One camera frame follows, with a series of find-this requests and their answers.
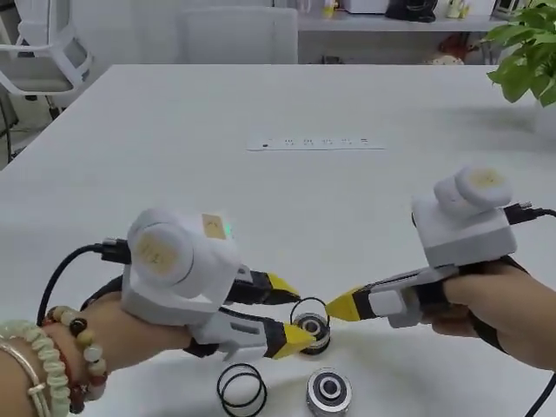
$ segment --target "label sticker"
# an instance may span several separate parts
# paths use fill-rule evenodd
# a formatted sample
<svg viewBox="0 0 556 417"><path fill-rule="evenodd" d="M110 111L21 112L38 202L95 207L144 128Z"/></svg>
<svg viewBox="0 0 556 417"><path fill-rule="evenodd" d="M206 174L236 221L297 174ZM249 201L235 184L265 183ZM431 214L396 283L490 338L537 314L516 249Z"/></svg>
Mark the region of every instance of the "label sticker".
<svg viewBox="0 0 556 417"><path fill-rule="evenodd" d="M166 275L175 265L177 252L168 244L145 233L134 251L135 255L155 274Z"/></svg>
<svg viewBox="0 0 556 417"><path fill-rule="evenodd" d="M480 189L496 187L504 183L504 177L494 169L475 169L469 176L469 180Z"/></svg>
<svg viewBox="0 0 556 417"><path fill-rule="evenodd" d="M202 227L207 237L226 240L226 233L224 233L224 225L220 216L202 215Z"/></svg>

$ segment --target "bracelet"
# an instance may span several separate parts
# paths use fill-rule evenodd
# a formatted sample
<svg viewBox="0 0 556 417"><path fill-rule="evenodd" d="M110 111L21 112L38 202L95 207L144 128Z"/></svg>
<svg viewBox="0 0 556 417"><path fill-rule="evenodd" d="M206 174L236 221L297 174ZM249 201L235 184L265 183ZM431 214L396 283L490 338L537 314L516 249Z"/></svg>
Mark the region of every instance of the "bracelet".
<svg viewBox="0 0 556 417"><path fill-rule="evenodd" d="M33 369L31 364L27 362L25 357L20 354L19 351L15 350L13 346L6 343L5 341L0 341L0 350L4 351L6 354L14 358L31 379L33 387L27 390L27 395L33 400L33 404L35 404L35 409L38 417L50 417L49 406L46 403L46 398L44 398L43 393L45 386L38 379L38 375L36 374L35 369Z"/></svg>
<svg viewBox="0 0 556 417"><path fill-rule="evenodd" d="M89 383L83 387L84 399L99 400L106 389L107 365L103 358L103 349L95 343L95 334L87 328L87 320L79 317L79 312L69 307L52 308L47 313L47 320L63 324L76 338L77 345L83 349L83 358L87 362L89 373Z"/></svg>
<svg viewBox="0 0 556 417"><path fill-rule="evenodd" d="M8 340L19 338L26 340L37 353L47 374L46 385L50 391L50 410L46 406L45 416L66 417L70 412L70 389L65 365L60 361L60 351L54 347L54 341L30 321L7 321L0 326L0 337Z"/></svg>

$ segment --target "ball bearing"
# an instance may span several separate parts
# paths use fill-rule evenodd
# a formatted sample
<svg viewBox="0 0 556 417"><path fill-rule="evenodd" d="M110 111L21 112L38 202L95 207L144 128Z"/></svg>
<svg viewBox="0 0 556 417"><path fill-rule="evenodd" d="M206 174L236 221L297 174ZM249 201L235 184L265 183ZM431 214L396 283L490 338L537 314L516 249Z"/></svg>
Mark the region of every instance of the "ball bearing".
<svg viewBox="0 0 556 417"><path fill-rule="evenodd" d="M307 404L315 417L344 416L352 401L351 384L331 368L323 368L309 378Z"/></svg>
<svg viewBox="0 0 556 417"><path fill-rule="evenodd" d="M324 317L315 313L303 313L295 317L293 324L316 339L313 344L301 351L302 354L314 356L327 350L330 345L330 327Z"/></svg>

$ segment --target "shelf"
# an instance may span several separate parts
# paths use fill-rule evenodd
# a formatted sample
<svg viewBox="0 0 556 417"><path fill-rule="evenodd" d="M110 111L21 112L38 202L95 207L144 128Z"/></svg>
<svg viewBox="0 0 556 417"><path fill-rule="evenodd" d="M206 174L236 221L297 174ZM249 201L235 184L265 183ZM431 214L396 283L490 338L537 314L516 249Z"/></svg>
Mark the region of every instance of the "shelf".
<svg viewBox="0 0 556 417"><path fill-rule="evenodd" d="M337 11L327 19L320 14L300 14L299 30L305 32L488 32L506 21L496 17L467 17L464 20L437 18L432 23L393 20L383 15L351 15Z"/></svg>

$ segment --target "white box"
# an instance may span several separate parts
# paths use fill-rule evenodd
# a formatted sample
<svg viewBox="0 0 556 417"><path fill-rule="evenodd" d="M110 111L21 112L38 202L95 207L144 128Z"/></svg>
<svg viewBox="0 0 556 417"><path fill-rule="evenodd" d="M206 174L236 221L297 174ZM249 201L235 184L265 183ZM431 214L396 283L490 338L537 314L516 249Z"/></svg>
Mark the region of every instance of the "white box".
<svg viewBox="0 0 556 417"><path fill-rule="evenodd" d="M483 16L490 18L493 14L494 4L496 0L467 0L471 7L469 8L469 16Z"/></svg>
<svg viewBox="0 0 556 417"><path fill-rule="evenodd" d="M344 9L349 13L383 15L389 0L344 0Z"/></svg>

